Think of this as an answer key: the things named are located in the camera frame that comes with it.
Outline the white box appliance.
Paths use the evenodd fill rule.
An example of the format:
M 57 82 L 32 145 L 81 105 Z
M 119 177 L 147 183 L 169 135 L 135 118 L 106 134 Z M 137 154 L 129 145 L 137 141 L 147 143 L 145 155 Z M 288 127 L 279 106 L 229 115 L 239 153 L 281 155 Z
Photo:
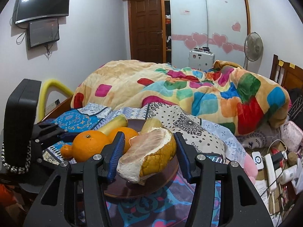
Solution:
M 209 47 L 194 48 L 190 50 L 188 57 L 188 66 L 192 69 L 207 71 L 215 62 L 215 54 Z

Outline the pink patterned pouch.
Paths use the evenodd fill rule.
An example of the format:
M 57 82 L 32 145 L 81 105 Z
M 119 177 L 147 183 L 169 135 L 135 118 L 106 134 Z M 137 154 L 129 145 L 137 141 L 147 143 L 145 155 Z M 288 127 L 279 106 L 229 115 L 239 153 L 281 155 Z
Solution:
M 293 121 L 288 121 L 283 126 L 282 140 L 288 151 L 297 152 L 302 143 L 302 130 Z

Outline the yellow foam tube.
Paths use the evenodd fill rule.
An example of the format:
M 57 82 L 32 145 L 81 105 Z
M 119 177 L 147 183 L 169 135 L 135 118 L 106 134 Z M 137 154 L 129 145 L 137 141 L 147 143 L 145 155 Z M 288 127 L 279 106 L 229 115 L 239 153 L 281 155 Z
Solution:
M 45 117 L 45 109 L 52 92 L 57 92 L 66 98 L 73 96 L 73 91 L 59 80 L 48 79 L 44 81 L 40 89 L 36 121 L 42 121 L 42 119 Z

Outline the small wall monitor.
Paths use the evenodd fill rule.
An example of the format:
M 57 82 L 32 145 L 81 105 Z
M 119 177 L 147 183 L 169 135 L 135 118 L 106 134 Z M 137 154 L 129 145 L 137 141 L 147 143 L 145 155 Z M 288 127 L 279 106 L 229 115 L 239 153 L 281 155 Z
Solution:
M 40 45 L 57 42 L 59 39 L 57 18 L 36 20 L 28 24 L 27 47 L 29 50 Z

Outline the wooden headboard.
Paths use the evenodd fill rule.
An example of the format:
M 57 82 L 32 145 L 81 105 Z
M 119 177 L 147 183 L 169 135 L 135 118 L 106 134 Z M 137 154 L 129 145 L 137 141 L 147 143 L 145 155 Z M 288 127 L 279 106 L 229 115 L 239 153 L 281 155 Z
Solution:
M 303 70 L 299 66 L 283 61 L 274 54 L 270 79 L 279 83 L 287 90 L 300 89 L 302 91 Z

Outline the large pomelo wedge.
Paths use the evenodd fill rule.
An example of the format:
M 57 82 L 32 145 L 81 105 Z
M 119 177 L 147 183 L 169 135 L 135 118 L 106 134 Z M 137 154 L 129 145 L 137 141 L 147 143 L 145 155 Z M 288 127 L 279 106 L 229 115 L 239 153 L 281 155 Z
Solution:
M 117 174 L 131 183 L 143 184 L 162 172 L 176 155 L 174 135 L 166 128 L 154 128 L 129 143 L 131 147 L 118 161 Z

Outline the dark purple plate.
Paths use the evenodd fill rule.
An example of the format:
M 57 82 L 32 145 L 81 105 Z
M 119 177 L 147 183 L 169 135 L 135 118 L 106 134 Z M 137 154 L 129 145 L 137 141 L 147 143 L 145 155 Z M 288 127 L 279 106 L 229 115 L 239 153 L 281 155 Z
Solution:
M 161 121 L 130 119 L 126 135 L 126 152 L 118 162 L 117 176 L 105 195 L 131 199 L 154 193 L 165 186 L 178 170 L 176 142 Z

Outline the large orange without sticker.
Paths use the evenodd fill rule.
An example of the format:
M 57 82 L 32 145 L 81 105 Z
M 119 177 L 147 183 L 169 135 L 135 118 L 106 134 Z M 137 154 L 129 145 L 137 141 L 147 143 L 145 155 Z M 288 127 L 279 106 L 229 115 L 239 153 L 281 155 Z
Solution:
M 77 163 L 85 162 L 110 144 L 108 137 L 95 130 L 82 132 L 72 142 L 72 155 Z

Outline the wardrobe with heart doors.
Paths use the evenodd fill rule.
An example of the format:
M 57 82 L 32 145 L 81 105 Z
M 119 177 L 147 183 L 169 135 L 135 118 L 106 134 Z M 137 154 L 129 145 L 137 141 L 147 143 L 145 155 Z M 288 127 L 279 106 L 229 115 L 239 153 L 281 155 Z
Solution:
M 215 61 L 244 65 L 244 42 L 250 33 L 248 0 L 161 0 L 161 8 L 162 63 L 188 67 L 190 50 L 209 47 Z

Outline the colourful patchwork blanket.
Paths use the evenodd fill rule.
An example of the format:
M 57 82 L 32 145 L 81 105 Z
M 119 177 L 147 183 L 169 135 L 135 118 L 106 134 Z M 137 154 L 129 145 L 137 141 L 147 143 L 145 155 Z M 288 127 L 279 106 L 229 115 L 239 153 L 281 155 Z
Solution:
M 281 126 L 289 102 L 281 85 L 229 61 L 216 61 L 210 70 L 199 71 L 120 60 L 91 73 L 77 87 L 71 107 L 97 103 L 119 109 L 164 103 L 220 124 L 234 135 L 247 135 L 264 122 L 274 129 Z

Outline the blue patterned bed cover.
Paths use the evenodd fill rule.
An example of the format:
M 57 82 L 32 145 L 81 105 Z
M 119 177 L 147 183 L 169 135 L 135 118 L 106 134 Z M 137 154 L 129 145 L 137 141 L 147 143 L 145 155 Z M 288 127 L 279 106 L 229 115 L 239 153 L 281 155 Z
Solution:
M 244 164 L 246 152 L 228 128 L 190 115 L 177 105 L 149 103 L 142 108 L 113 110 L 89 103 L 83 108 L 49 119 L 49 122 L 67 132 L 84 132 L 102 128 L 119 115 L 125 116 L 129 122 L 156 120 L 147 135 L 140 135 L 136 139 L 142 157 L 138 157 L 137 151 L 131 151 L 127 156 L 132 156 L 134 160 L 127 165 L 118 166 L 118 177 L 132 186 L 154 186 L 158 176 L 167 169 L 170 150 L 161 148 L 152 153 L 147 150 L 152 143 L 160 141 L 164 130 L 181 133 L 187 144 L 193 146 L 198 153 L 207 154 L 215 162 L 235 160 L 240 165 Z M 177 174 L 169 183 L 147 196 L 119 203 L 110 202 L 110 214 L 119 226 L 182 226 L 188 215 L 193 189 L 193 184 Z

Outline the white power strip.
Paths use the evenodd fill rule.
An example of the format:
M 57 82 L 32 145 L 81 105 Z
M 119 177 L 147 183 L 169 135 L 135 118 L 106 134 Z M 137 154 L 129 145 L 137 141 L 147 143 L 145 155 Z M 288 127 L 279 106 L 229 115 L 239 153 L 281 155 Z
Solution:
M 267 176 L 268 176 L 268 190 L 270 193 L 273 193 L 277 189 L 277 179 L 276 179 L 276 173 L 272 161 L 271 154 L 266 154 L 265 156 L 265 163 L 266 163 L 266 170 L 267 170 Z

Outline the wall power outlet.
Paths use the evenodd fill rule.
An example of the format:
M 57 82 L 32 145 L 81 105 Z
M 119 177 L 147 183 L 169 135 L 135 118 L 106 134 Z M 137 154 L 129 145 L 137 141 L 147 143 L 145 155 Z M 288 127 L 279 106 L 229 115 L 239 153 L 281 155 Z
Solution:
M 52 102 L 45 108 L 45 115 L 48 115 L 52 112 L 58 105 L 60 104 L 60 100 L 57 99 L 56 101 Z

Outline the brown wooden door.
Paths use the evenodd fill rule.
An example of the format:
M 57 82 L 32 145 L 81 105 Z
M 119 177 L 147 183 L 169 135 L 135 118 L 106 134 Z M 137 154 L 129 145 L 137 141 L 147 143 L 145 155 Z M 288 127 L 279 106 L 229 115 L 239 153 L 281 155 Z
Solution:
M 161 0 L 128 0 L 131 59 L 163 62 Z

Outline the small tangerine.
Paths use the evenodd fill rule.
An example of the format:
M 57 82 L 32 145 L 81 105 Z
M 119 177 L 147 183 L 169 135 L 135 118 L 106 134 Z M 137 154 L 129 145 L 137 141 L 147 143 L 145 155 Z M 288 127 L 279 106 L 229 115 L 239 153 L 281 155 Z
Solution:
M 66 160 L 71 160 L 73 158 L 72 146 L 63 145 L 60 149 L 61 156 Z

